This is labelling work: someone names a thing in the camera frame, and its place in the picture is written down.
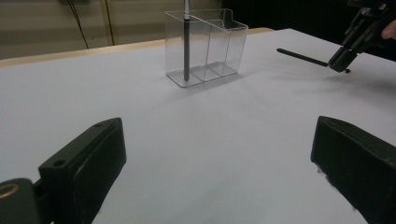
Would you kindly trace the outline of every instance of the white tabletop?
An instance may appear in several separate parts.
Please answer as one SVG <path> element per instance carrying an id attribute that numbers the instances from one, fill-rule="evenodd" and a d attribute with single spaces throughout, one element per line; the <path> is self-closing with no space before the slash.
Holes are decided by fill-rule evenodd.
<path id="1" fill-rule="evenodd" d="M 37 167 L 91 125 L 123 120 L 128 161 L 94 223 L 362 224 L 318 174 L 318 116 L 396 145 L 396 63 L 293 30 L 249 35 L 239 74 L 187 89 L 165 76 L 164 47 L 0 69 L 0 182 Z"/>

